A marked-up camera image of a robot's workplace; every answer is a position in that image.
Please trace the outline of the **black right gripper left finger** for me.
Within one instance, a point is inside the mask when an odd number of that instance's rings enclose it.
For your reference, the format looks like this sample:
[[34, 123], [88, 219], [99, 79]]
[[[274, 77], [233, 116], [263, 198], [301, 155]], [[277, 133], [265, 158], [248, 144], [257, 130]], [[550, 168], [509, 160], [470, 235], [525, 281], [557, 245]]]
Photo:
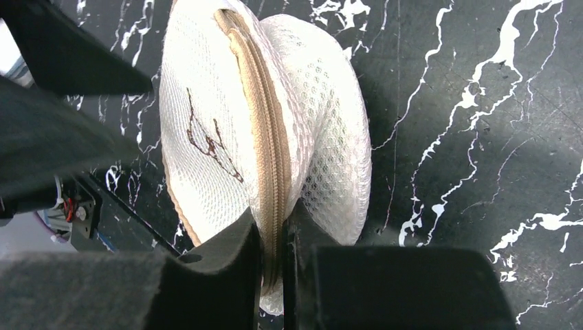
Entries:
[[259, 236], [241, 217], [174, 257], [24, 252], [1, 258], [2, 329], [255, 329]]

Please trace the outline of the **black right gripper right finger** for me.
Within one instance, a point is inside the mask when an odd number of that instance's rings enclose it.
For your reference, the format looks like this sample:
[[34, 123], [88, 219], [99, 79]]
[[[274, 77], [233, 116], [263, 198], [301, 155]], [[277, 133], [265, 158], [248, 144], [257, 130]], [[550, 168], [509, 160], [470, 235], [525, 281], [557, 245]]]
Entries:
[[284, 227], [286, 329], [515, 329], [490, 263], [449, 247], [340, 245], [298, 202]]

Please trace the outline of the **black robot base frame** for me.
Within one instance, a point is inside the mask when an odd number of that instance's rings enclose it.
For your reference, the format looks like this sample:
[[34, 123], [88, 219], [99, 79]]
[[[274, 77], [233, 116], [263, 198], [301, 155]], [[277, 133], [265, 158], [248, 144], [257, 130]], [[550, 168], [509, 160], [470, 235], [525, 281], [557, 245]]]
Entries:
[[164, 251], [178, 255], [162, 237], [123, 206], [113, 194], [90, 176], [59, 180], [65, 200], [74, 198], [76, 214], [66, 221], [64, 206], [39, 210], [36, 214], [57, 243], [68, 243], [78, 251]]

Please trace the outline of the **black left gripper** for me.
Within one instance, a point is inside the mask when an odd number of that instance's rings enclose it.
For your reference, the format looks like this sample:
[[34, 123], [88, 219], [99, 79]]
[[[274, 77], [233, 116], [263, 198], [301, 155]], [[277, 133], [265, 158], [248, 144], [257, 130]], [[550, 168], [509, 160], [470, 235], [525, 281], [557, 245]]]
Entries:
[[[59, 96], [145, 94], [150, 78], [109, 51], [49, 1], [2, 1], [7, 25], [35, 83]], [[8, 200], [140, 149], [95, 117], [45, 92], [1, 78], [1, 214]]]

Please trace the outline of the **white mesh laundry bag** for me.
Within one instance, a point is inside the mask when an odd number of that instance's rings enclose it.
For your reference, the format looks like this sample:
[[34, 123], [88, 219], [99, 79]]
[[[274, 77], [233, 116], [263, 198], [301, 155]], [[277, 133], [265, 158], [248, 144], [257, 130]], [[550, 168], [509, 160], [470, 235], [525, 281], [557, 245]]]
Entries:
[[371, 143], [340, 44], [288, 14], [241, 1], [175, 1], [159, 86], [168, 193], [201, 245], [250, 210], [263, 243], [260, 307], [284, 312], [281, 241], [297, 201], [336, 242], [366, 220]]

